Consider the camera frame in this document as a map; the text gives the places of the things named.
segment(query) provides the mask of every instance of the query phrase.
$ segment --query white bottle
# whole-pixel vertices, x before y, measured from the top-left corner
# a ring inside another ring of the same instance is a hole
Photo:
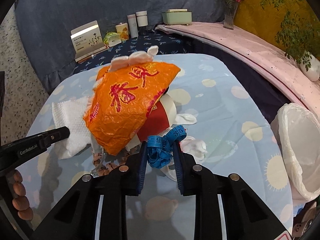
[[[135,14],[127,15],[127,18],[128,18],[128,24],[129,24],[131,38],[138,37],[138,27],[137,27],[136,15]]]

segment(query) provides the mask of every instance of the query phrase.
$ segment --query glass vase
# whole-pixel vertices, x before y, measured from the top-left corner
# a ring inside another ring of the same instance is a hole
[[[233,30],[233,19],[235,18],[236,11],[238,8],[237,2],[232,2],[230,5],[226,5],[224,13],[223,27],[229,30]]]

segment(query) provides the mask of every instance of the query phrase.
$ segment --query orange plastic bag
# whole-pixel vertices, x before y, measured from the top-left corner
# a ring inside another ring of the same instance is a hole
[[[97,142],[117,155],[139,131],[180,71],[176,65],[147,62],[108,73],[102,68],[84,121]]]

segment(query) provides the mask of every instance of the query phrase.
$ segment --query blue tape measure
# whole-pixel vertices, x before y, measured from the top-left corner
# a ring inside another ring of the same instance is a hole
[[[149,136],[147,142],[148,163],[160,169],[168,165],[172,159],[172,144],[175,140],[182,141],[187,133],[182,125],[171,129],[165,136]]]

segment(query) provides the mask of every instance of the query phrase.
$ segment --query light blue bedsheet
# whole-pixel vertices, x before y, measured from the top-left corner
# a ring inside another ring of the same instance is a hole
[[[158,55],[155,60],[181,68],[168,94],[178,114],[197,118],[196,124],[185,128],[188,135],[206,143],[208,154],[202,165],[223,176],[239,174],[291,232],[292,197],[280,150],[269,124],[238,80],[220,60],[208,55]],[[54,128],[52,102],[91,95],[98,70],[64,80],[28,135]],[[35,212],[32,223],[37,225],[71,184],[92,168],[91,149],[58,160],[52,147],[19,167]],[[181,196],[176,182],[150,166],[142,194],[127,198],[128,238],[132,240],[193,239],[194,219],[195,197]]]

